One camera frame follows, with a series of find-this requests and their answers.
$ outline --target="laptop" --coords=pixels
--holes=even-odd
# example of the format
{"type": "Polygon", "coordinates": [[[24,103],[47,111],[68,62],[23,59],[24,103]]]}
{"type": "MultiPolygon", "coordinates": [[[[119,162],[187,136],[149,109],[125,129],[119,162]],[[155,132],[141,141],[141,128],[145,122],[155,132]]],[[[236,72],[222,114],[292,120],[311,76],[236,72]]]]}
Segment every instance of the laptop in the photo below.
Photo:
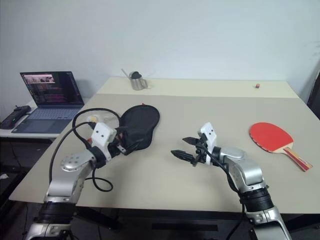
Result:
{"type": "Polygon", "coordinates": [[[59,134],[84,106],[71,71],[21,72],[37,105],[12,133],[59,134]]]}

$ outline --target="laptop keyboard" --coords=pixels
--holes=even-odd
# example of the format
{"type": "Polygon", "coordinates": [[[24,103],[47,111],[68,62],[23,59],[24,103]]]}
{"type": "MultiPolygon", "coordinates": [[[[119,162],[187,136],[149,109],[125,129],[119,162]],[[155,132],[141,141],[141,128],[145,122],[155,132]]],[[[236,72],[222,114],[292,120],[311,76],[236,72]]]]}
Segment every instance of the laptop keyboard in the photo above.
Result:
{"type": "Polygon", "coordinates": [[[71,120],[79,110],[79,108],[37,108],[29,119],[71,120]]]}

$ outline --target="laptop screen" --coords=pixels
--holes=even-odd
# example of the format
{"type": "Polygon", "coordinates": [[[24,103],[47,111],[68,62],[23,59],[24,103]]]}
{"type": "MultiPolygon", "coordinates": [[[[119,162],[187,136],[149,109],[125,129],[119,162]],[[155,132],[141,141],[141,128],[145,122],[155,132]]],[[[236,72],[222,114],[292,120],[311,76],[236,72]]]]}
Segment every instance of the laptop screen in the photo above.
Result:
{"type": "Polygon", "coordinates": [[[71,71],[21,72],[26,87],[38,106],[83,106],[71,71]]]}

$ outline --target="ping pong paddle handle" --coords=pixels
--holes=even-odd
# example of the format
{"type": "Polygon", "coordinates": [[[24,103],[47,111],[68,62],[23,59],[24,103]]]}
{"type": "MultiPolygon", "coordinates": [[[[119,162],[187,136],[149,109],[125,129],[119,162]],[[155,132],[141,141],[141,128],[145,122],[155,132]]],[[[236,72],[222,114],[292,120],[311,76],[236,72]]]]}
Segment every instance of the ping pong paddle handle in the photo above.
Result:
{"type": "Polygon", "coordinates": [[[310,163],[301,159],[301,157],[296,154],[290,147],[285,147],[283,150],[303,171],[307,171],[312,168],[312,165],[310,163]]]}

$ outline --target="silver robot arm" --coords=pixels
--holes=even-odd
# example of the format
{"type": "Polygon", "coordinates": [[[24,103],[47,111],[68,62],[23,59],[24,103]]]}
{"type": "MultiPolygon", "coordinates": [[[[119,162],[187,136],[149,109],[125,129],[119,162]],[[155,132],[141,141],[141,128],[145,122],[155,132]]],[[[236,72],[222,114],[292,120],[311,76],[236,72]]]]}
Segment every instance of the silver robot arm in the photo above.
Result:
{"type": "Polygon", "coordinates": [[[245,214],[253,224],[253,228],[249,231],[252,240],[291,240],[279,210],[274,206],[268,193],[268,186],[259,165],[240,149],[216,147],[217,135],[209,122],[201,127],[198,135],[200,139],[193,137],[183,139],[196,147],[198,154],[196,158],[181,150],[173,150],[172,154],[190,162],[193,166],[205,163],[219,166],[224,168],[225,172],[229,172],[237,188],[234,190],[245,206],[245,214]]]}
{"type": "Polygon", "coordinates": [[[97,123],[91,136],[92,148],[66,156],[61,161],[58,171],[52,174],[39,216],[31,225],[26,240],[67,238],[84,181],[93,169],[103,167],[111,160],[108,145],[116,133],[106,124],[97,123]]]}

